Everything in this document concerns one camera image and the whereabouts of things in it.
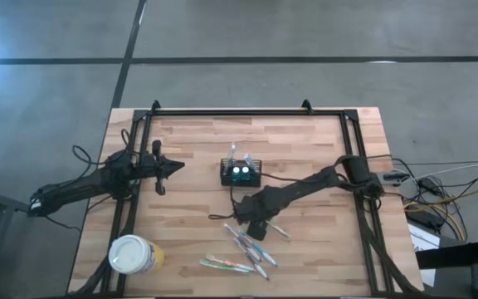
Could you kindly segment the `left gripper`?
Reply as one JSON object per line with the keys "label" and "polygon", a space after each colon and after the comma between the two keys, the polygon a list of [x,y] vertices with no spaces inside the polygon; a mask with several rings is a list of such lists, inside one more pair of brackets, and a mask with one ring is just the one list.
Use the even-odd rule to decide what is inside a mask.
{"label": "left gripper", "polygon": [[162,143],[155,140],[151,144],[151,151],[148,152],[147,146],[140,150],[139,166],[143,170],[145,178],[156,178],[155,192],[158,195],[165,195],[163,186],[164,177],[169,177],[176,171],[185,166],[184,162],[165,159],[162,153]]}

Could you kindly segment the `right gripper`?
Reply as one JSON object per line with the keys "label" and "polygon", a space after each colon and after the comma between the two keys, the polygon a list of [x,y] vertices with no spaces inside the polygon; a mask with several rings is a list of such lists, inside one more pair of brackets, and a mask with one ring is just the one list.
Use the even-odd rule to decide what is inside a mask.
{"label": "right gripper", "polygon": [[248,224],[246,234],[257,240],[263,241],[266,237],[268,220],[275,217],[283,208],[280,201],[280,188],[266,186],[263,190],[246,195],[237,205],[237,222]]}

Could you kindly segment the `white green toothbrush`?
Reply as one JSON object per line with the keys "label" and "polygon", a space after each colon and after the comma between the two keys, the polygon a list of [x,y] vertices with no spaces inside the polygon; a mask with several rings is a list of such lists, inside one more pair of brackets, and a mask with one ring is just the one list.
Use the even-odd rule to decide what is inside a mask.
{"label": "white green toothbrush", "polygon": [[270,221],[266,221],[267,225],[270,226],[272,229],[274,229],[276,232],[278,232],[286,241],[290,241],[291,236],[282,228],[279,226],[273,224]]}

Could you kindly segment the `purple toothbrush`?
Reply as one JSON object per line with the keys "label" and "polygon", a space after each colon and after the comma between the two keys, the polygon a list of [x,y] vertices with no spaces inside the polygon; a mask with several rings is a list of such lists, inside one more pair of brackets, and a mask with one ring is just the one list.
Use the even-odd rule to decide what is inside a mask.
{"label": "purple toothbrush", "polygon": [[246,247],[238,238],[233,239],[234,243],[245,253],[246,257],[252,263],[254,268],[266,279],[269,280],[268,274],[258,264],[256,258],[249,252],[249,248]]}
{"label": "purple toothbrush", "polygon": [[260,256],[252,249],[245,240],[237,233],[230,225],[227,223],[223,224],[224,228],[229,231],[238,241],[239,243],[246,249],[246,251],[258,262],[261,261]]}

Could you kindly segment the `blue toothbrush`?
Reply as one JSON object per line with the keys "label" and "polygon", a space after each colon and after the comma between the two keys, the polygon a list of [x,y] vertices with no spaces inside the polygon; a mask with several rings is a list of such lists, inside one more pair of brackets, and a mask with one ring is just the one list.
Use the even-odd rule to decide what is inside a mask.
{"label": "blue toothbrush", "polygon": [[234,160],[234,155],[235,155],[236,151],[237,151],[237,147],[236,147],[235,143],[232,142],[231,149],[227,154],[226,161],[225,161],[224,166],[223,166],[223,170],[222,170],[223,175],[226,175],[227,171],[232,166],[232,163],[233,163],[233,160]]}
{"label": "blue toothbrush", "polygon": [[259,254],[265,258],[272,266],[278,267],[278,263],[276,260],[268,253],[266,252],[258,243],[254,242],[248,235],[246,235],[243,231],[239,232],[239,235],[241,238],[252,248],[257,250]]}

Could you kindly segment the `orange toothbrush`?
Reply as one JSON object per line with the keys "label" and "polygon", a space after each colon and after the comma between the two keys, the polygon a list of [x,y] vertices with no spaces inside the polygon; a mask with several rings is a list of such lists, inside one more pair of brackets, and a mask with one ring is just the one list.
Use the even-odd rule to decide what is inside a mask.
{"label": "orange toothbrush", "polygon": [[219,258],[214,257],[211,254],[207,254],[206,259],[208,259],[210,261],[213,261],[213,262],[221,263],[223,265],[227,265],[229,267],[237,267],[237,268],[249,271],[249,272],[255,271],[255,269],[253,267],[250,267],[250,266],[247,266],[247,265],[244,265],[244,264],[240,264],[238,262],[232,262],[232,261],[226,260],[226,259],[219,259]]}

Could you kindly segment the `yellow white wipes canister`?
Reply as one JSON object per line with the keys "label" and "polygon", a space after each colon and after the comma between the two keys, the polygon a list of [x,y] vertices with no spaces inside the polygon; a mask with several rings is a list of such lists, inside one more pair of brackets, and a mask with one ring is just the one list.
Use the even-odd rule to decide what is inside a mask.
{"label": "yellow white wipes canister", "polygon": [[112,242],[107,259],[118,273],[143,274],[158,270],[163,264],[164,253],[157,244],[129,234]]}

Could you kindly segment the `black power brick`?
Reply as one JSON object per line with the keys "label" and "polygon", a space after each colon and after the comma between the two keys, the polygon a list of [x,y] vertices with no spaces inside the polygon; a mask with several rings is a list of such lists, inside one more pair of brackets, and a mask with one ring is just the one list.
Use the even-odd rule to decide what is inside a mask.
{"label": "black power brick", "polygon": [[411,209],[405,212],[405,214],[409,221],[417,223],[435,232],[440,231],[444,224],[443,219],[434,213],[429,213],[426,211],[416,212],[415,210]]}

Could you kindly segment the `white paper sheet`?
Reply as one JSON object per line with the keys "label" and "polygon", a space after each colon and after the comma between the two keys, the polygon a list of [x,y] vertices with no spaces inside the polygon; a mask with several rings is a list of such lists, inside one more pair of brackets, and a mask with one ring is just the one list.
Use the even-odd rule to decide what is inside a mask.
{"label": "white paper sheet", "polygon": [[[408,228],[415,252],[438,249],[440,247],[439,237],[411,224],[408,225]],[[436,276],[435,269],[424,269],[420,271],[420,274],[424,285],[429,287],[434,286]]]}

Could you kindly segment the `black stand base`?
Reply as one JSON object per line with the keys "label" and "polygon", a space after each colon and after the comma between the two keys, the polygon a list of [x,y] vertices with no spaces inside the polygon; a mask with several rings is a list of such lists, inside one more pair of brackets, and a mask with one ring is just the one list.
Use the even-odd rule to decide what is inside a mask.
{"label": "black stand base", "polygon": [[473,299],[478,299],[478,243],[422,250],[416,252],[416,257],[421,270],[469,267],[471,270],[471,296]]}

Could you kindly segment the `black aluminium table frame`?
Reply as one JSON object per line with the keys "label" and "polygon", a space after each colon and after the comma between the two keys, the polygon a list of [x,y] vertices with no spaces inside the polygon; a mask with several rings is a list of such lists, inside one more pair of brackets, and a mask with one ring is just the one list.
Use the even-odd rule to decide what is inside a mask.
{"label": "black aluminium table frame", "polygon": [[137,186],[138,198],[115,202],[94,198],[86,210],[79,247],[66,290],[85,285],[106,257],[115,233],[131,233],[158,244],[163,266],[145,274],[109,272],[93,297],[367,297],[408,295],[423,289],[403,205],[393,189],[368,203],[341,189],[324,189],[285,208],[261,242],[278,263],[263,262],[245,274],[205,267],[207,254],[245,262],[233,242],[232,202],[242,189],[221,185],[219,166],[231,149],[262,161],[263,185],[284,186],[333,164],[344,154],[368,157],[373,172],[388,171],[389,148],[376,108],[116,109],[110,114],[103,155],[123,148],[121,130],[160,140],[163,153],[185,163],[164,183]]}

